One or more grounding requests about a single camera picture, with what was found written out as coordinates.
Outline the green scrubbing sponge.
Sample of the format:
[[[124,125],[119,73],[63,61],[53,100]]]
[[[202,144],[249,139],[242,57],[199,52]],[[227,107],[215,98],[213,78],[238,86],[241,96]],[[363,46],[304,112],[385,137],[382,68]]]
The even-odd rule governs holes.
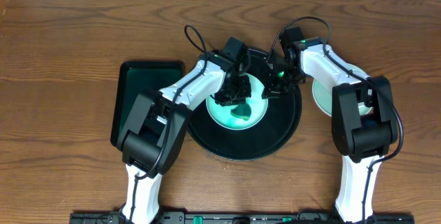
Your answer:
[[[241,103],[231,109],[230,114],[237,119],[248,121],[252,115],[252,109],[248,103]]]

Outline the pale green back plate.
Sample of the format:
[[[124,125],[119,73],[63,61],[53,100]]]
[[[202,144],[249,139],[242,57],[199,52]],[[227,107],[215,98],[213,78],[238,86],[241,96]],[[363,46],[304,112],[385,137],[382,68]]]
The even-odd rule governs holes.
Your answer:
[[[230,130],[245,130],[256,125],[265,115],[268,100],[262,98],[264,85],[253,75],[246,73],[251,84],[251,96],[239,105],[221,106],[212,97],[206,99],[206,108],[213,120]]]

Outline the mint green plate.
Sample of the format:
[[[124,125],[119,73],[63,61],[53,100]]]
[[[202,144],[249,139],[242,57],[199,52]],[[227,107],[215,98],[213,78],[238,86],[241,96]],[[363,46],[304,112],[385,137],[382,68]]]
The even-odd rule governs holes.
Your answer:
[[[328,116],[331,116],[332,109],[332,97],[326,89],[314,79],[312,83],[312,95],[316,105]],[[360,115],[365,115],[371,112],[372,107],[367,107],[364,103],[358,104],[358,110]]]

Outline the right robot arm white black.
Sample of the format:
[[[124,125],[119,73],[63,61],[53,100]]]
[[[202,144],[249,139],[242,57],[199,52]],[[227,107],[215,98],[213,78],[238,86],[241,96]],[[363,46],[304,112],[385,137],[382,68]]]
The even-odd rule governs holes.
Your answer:
[[[330,93],[331,135],[342,154],[342,178],[334,206],[342,222],[368,223],[373,218],[371,202],[380,165],[398,154],[397,150],[389,152],[391,144],[402,147],[404,142],[391,84],[383,76],[371,77],[356,70],[320,37],[280,43],[283,59],[274,51],[266,58],[278,85],[269,85],[265,94],[278,96],[285,84],[306,76]]]

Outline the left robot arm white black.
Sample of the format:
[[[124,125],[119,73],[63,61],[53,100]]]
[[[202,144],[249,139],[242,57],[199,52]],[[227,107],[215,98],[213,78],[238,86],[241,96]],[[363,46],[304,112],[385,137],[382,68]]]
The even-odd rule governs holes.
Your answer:
[[[248,52],[204,52],[194,68],[175,83],[154,90],[139,90],[127,118],[114,117],[111,143],[122,153],[129,177],[127,201],[120,223],[152,223],[159,213],[158,195],[163,175],[174,164],[192,112],[221,90],[239,96],[231,83],[249,89],[244,73],[251,65]]]

